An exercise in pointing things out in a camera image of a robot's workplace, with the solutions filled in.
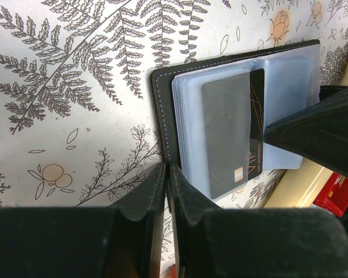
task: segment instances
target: black card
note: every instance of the black card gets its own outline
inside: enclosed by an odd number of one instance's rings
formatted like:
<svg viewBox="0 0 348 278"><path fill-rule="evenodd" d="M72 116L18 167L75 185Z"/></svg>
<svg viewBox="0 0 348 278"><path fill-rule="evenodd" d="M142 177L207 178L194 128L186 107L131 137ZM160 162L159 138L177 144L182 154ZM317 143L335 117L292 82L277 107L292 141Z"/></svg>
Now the black card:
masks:
<svg viewBox="0 0 348 278"><path fill-rule="evenodd" d="M211 198L262 172L262 69L202 85Z"/></svg>

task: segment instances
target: red box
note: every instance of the red box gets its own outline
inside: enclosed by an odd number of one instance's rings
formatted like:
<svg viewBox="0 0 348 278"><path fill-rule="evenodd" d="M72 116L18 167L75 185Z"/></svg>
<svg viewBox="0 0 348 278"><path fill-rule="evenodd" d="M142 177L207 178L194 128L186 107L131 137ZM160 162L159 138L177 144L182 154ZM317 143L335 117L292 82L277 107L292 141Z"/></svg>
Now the red box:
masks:
<svg viewBox="0 0 348 278"><path fill-rule="evenodd" d="M348 178L333 173L313 203L341 217L348 206Z"/></svg>

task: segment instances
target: tablecloth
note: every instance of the tablecloth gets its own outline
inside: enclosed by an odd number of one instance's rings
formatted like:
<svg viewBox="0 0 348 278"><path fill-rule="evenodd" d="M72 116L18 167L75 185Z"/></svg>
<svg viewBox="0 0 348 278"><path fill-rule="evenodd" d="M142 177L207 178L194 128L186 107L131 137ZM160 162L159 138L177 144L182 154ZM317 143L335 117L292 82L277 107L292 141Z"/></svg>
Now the tablecloth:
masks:
<svg viewBox="0 0 348 278"><path fill-rule="evenodd" d="M111 204L161 159L153 69L308 39L340 83L348 0L0 0L0 207ZM260 207L280 175L218 204Z"/></svg>

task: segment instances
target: wallet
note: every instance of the wallet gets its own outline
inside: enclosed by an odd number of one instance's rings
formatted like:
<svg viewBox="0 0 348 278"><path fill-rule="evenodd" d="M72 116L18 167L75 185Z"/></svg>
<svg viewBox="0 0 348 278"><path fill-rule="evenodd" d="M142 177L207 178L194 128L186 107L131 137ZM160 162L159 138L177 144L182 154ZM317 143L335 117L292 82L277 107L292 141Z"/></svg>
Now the wallet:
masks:
<svg viewBox="0 0 348 278"><path fill-rule="evenodd" d="M263 170L299 168L301 156L265 144L263 133L319 102L319 53L312 40L152 72L164 162L212 200Z"/></svg>

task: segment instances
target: white stitching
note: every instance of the white stitching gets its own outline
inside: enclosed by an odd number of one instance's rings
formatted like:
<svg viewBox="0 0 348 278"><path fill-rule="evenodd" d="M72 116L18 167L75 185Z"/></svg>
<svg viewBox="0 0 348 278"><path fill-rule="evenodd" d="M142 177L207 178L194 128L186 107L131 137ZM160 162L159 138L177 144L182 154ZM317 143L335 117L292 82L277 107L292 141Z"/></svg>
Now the white stitching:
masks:
<svg viewBox="0 0 348 278"><path fill-rule="evenodd" d="M317 43L313 42L313 43L309 43L309 44L305 45L304 47L311 46L311 45L316 45L316 44L317 44ZM292 49L297 49L297 48L301 48L301 46L290 47L290 48L281 49L281 50L278 50L278 51L275 51L275 50L274 50L274 51L269 51L269 52L266 52L263 56L266 56L266 55L271 54L271 53L275 54L275 53L279 53L279 52L285 52L285 51L292 50ZM169 164L171 163L171 160L170 160L170 151L169 151L169 139L168 139L168 133L166 132L166 123L165 123L164 112L163 112L163 110L162 110L160 90L159 90L159 88L158 88L158 78L161 77L161 76L169 75L169 74L176 74L176 73L178 73L178 72L197 70L197 69L199 69L199 68L210 67L210 66L212 66L212 65L221 65L221 64L225 64L225 63L230 63L230 62L234 62L234 61L238 61L238 60L245 60L245 59L248 59L248 58L254 58L254 57L259 57L259 56L260 56L260 54L254 54L254 55L250 55L250 56L246 56L246 57L240 57L240 58L235 58L235 59L231 59L231 60L227 60L227 61L222 61L222 62L218 62L218 63L202 65L202 66L200 66L200 67L194 67L194 68L183 69L183 70L181 70L181 71L168 72L168 73L160 74L160 75L156 76L157 96L158 96L158 101L159 101L159 103L160 103L160 110L161 110L161 115L162 115L162 121L163 121L163 123L164 123L164 132L165 132L166 148L167 148L167 150L168 150Z"/></svg>

